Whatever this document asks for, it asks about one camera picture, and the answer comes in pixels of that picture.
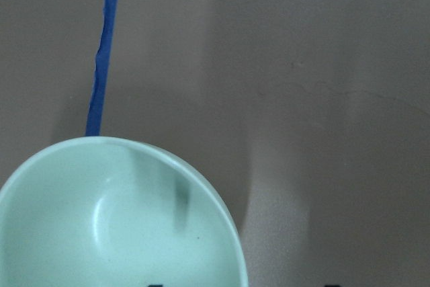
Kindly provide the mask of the green bowl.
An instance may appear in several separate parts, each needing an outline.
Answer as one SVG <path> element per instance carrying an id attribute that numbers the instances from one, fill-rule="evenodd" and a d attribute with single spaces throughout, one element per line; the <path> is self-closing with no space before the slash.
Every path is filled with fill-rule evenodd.
<path id="1" fill-rule="evenodd" d="M 2 286 L 247 286 L 226 204 L 152 145 L 90 136 L 49 146 L 1 188 Z"/>

